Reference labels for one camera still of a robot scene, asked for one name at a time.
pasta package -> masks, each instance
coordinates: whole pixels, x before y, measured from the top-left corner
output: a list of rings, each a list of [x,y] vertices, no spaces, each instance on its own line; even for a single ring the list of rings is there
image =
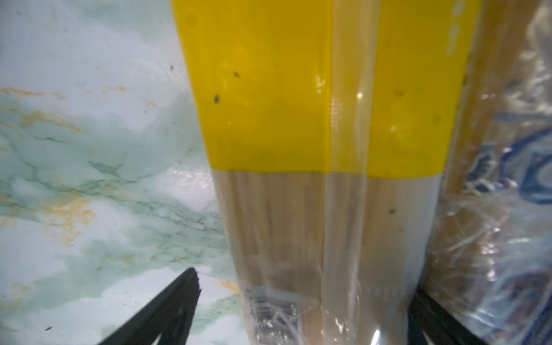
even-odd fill
[[[480,0],[173,0],[250,342],[406,343]]]
[[[552,2],[496,3],[502,17],[485,29],[496,46],[474,51],[424,288],[488,344],[541,345],[552,332]]]
[[[357,287],[378,1],[173,9],[250,342],[321,344]]]

marble countertop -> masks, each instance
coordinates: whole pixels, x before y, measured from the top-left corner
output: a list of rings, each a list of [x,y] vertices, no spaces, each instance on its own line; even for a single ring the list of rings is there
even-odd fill
[[[169,1],[0,1],[0,343],[96,344],[188,267],[188,344],[246,344]]]

plastic wrap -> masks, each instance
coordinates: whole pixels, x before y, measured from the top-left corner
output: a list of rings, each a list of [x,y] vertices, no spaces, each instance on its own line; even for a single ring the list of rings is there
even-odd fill
[[[552,2],[536,12],[538,2],[524,5],[533,19],[518,27],[522,49],[511,73],[488,79],[506,77],[477,156],[452,153],[457,170],[446,176],[428,249],[426,290],[489,344],[548,344],[552,335]],[[451,188],[459,158],[471,165],[461,193]]]
[[[378,1],[173,5],[251,343],[346,341]]]
[[[479,4],[173,1],[252,344],[406,343]]]

orange stain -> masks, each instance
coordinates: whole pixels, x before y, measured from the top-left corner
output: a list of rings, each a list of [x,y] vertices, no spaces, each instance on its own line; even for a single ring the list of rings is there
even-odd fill
[[[52,92],[52,94],[56,97],[58,97],[59,99],[66,99],[67,96],[65,96],[64,94],[62,94],[61,92],[59,91],[56,91],[56,92]]]
[[[42,110],[38,110],[27,116],[22,116],[22,118],[23,118],[24,127],[31,127],[32,125],[34,125],[35,122],[43,122],[43,123],[54,124],[59,127],[64,127],[73,132],[82,133],[82,130],[79,127],[68,123],[67,121],[63,120],[61,117],[57,116],[56,114],[46,113]]]
[[[21,212],[21,207],[19,206],[8,206],[8,214],[4,216],[2,221],[0,221],[0,227],[15,226],[17,223],[16,216]]]
[[[126,255],[126,256],[123,256],[122,258],[119,259],[120,262],[122,263],[125,263],[125,264],[130,264],[131,261],[136,257],[135,254],[133,255]]]
[[[2,309],[8,309],[11,311],[17,310],[19,308],[19,305],[23,300],[27,297],[29,294],[29,291],[36,288],[36,285],[34,283],[30,283],[29,285],[19,285],[19,284],[12,284],[12,301],[7,304],[2,305]]]
[[[89,225],[96,218],[94,211],[86,209],[89,203],[90,200],[72,194],[65,198],[47,199],[36,212],[49,224],[45,227],[46,232],[68,246],[82,234],[75,227]]]
[[[117,87],[106,87],[102,90],[103,94],[108,93],[109,91],[124,91],[126,88],[124,86],[117,86]]]
[[[156,106],[157,106],[157,104],[155,104],[154,102],[152,102],[152,101],[150,101],[150,100],[147,100],[147,99],[145,99],[145,98],[143,98],[143,97],[142,97],[142,100],[143,100],[144,102],[146,102],[146,108],[147,108],[147,109],[150,109],[151,107],[156,107]]]
[[[222,286],[224,286],[226,289],[232,291],[236,295],[240,294],[240,289],[238,288],[238,285],[230,283],[228,280],[223,280],[220,282]]]
[[[132,199],[130,197],[130,195],[125,194],[125,193],[114,193],[113,196],[116,197],[119,200],[130,200],[130,199]]]
[[[13,201],[12,196],[9,194],[0,193],[0,204],[9,204]]]
[[[44,96],[44,92],[31,92],[21,89],[16,89],[13,87],[4,87],[0,89],[0,92],[3,93],[15,93],[16,95],[20,97],[27,97],[27,96]]]
[[[81,248],[78,250],[78,252],[82,255],[92,255],[92,254],[95,254],[96,251],[94,249],[91,249],[91,248]]]

barcode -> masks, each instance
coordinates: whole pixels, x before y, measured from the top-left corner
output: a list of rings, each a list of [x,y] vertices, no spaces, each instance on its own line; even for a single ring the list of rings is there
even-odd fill
[[[259,344],[303,344],[298,295],[261,286],[246,289],[246,298]]]

